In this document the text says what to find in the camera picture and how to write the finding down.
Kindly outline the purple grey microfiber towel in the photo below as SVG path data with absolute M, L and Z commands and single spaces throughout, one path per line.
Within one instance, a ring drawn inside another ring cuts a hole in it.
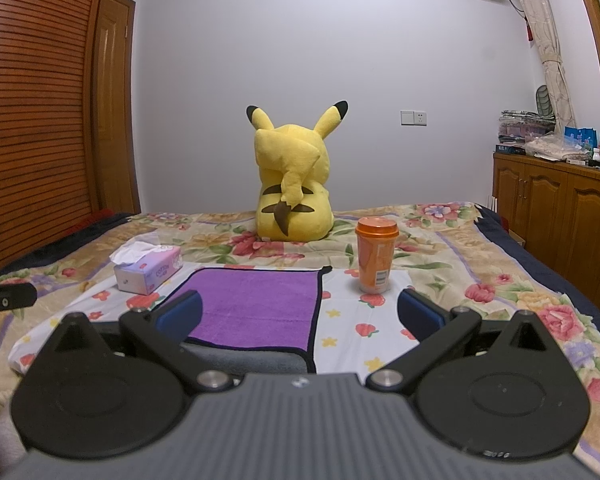
M 188 344 L 228 351 L 289 353 L 316 371 L 315 335 L 323 299 L 321 269 L 200 268 L 170 292 L 165 302 L 186 292 L 200 296 L 199 322 Z

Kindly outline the pink tissue box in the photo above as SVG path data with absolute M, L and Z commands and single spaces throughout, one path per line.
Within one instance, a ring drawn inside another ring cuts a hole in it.
M 129 240 L 109 256 L 122 292 L 148 296 L 182 267 L 181 248 Z

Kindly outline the floral bed quilt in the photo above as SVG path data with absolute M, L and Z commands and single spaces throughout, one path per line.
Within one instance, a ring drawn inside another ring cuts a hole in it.
M 407 270 L 418 292 L 445 308 L 465 302 L 470 285 L 489 284 L 495 297 L 480 306 L 488 318 L 507 318 L 518 307 L 548 313 L 550 329 L 573 356 L 591 395 L 592 416 L 577 454 L 600 473 L 600 332 L 592 316 L 580 313 L 565 292 L 535 281 L 491 243 L 475 225 L 477 205 L 459 203 L 455 209 L 455 219 L 435 222 L 422 205 L 385 207 L 384 215 L 396 219 L 400 229 L 394 264 Z M 132 237 L 155 233 L 163 243 L 181 248 L 187 262 L 352 269 L 356 220 L 356 212 L 342 212 L 325 238 L 301 244 L 261 242 L 249 212 L 114 216 L 32 252 L 0 271 L 1 283 L 28 282 L 38 290 L 32 308 L 0 317 L 0 411 L 17 385 L 7 363 L 14 343 L 46 315 L 109 278 L 110 254 Z

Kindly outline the orange lidded plastic cup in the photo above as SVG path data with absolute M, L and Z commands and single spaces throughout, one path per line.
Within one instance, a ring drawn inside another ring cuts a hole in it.
M 358 280 L 363 292 L 380 294 L 389 287 L 394 245 L 399 236 L 394 220 L 363 217 L 355 227 L 358 238 Z

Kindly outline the brown wooden door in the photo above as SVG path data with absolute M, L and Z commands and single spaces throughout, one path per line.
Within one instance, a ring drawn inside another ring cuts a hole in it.
M 140 212 L 132 133 L 131 68 L 135 2 L 102 0 L 96 24 L 93 145 L 100 206 Z

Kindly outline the dark blue bed sheet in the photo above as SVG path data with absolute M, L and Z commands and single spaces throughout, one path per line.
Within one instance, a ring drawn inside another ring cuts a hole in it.
M 481 205 L 477 205 L 477 209 L 479 211 L 479 217 L 475 221 L 477 229 L 491 243 L 500 246 L 510 258 L 515 259 L 535 281 L 554 292 L 565 292 L 580 313 L 592 316 L 593 323 L 600 332 L 600 309 L 595 307 L 577 287 L 521 247 L 502 227 L 501 218 L 496 212 Z

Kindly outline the wooden sideboard cabinet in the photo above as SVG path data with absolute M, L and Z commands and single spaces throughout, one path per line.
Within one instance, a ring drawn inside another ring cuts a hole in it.
M 600 308 L 600 170 L 496 153 L 492 197 L 527 252 Z

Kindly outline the yellow Pikachu plush toy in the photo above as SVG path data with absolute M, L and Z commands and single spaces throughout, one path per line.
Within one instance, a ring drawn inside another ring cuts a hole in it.
M 330 173 L 325 139 L 346 117 L 348 108 L 346 101 L 339 101 L 306 128 L 276 127 L 262 108 L 247 107 L 261 181 L 256 211 L 260 237 L 312 242 L 332 229 L 335 219 L 325 188 Z

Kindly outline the folded clothes pile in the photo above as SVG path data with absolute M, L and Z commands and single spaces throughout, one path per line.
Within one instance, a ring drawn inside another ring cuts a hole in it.
M 503 110 L 498 118 L 498 143 L 526 144 L 539 136 L 551 134 L 555 126 L 554 115 L 539 115 L 530 110 Z

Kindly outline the blue box on cabinet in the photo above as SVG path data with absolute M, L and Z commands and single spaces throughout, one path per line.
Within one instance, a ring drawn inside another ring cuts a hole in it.
M 593 128 L 565 126 L 564 136 L 568 142 L 583 146 L 584 148 L 596 148 L 597 146 L 597 133 Z

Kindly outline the brown slatted wardrobe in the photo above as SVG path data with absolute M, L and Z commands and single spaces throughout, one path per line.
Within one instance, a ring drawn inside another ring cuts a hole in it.
M 92 68 L 100 0 L 0 0 L 0 270 L 98 208 Z

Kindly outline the beige patterned curtain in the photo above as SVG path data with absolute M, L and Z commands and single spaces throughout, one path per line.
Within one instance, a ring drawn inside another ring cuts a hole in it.
M 535 47 L 538 49 L 545 83 L 552 104 L 556 133 L 563 133 L 566 127 L 575 127 L 576 118 L 570 100 L 568 84 L 559 37 L 554 21 L 550 0 L 519 0 L 526 14 Z

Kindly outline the white wall switch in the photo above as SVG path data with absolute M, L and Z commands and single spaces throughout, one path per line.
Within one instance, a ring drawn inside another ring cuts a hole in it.
M 400 124 L 402 126 L 426 126 L 427 113 L 418 110 L 401 110 Z

